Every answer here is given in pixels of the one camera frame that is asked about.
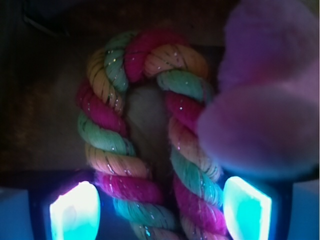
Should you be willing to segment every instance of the glowing light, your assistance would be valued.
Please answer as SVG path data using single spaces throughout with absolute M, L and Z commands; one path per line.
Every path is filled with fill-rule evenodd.
M 100 223 L 100 198 L 95 186 L 87 181 L 50 205 L 53 240 L 94 240 Z
M 223 212 L 233 239 L 268 240 L 272 199 L 238 176 L 223 190 Z

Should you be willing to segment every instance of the led light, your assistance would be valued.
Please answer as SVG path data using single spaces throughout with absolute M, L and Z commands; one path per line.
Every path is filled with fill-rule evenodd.
M 233 239 L 268 240 L 272 199 L 238 176 L 223 190 L 223 212 Z
M 95 186 L 87 181 L 50 205 L 53 240 L 94 240 L 100 223 L 100 198 Z

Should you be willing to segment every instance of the plush toy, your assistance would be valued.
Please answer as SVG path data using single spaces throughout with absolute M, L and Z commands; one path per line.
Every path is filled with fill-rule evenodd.
M 319 19 L 296 0 L 242 0 L 225 27 L 220 93 L 200 144 L 234 174 L 293 180 L 319 167 Z

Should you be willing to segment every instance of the multicolored rope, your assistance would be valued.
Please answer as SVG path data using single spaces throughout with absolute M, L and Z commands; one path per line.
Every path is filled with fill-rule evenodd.
M 122 119 L 129 83 L 156 78 L 172 113 L 168 133 L 174 190 L 188 239 L 227 239 L 220 168 L 201 150 L 197 120 L 213 98 L 206 60 L 179 35 L 162 29 L 125 32 L 96 51 L 77 93 L 78 131 L 97 183 L 141 240 L 183 239 L 179 221 L 161 206 L 164 197 L 148 166 L 136 157 Z

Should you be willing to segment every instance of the braided rope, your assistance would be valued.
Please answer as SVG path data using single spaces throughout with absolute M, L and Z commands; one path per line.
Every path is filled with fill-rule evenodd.
M 78 131 L 85 154 L 97 171 L 97 183 L 141 240 L 182 239 L 175 216 L 161 206 L 164 198 L 148 166 L 126 138 L 122 120 L 129 83 L 156 77 L 167 92 L 172 113 L 168 134 L 175 171 L 174 190 L 180 221 L 188 239 L 227 239 L 222 190 L 215 183 L 220 168 L 201 150 L 196 122 L 213 98 L 209 67 L 188 43 L 167 30 L 125 32 L 96 51 L 87 65 L 88 80 L 77 94 L 82 109 Z

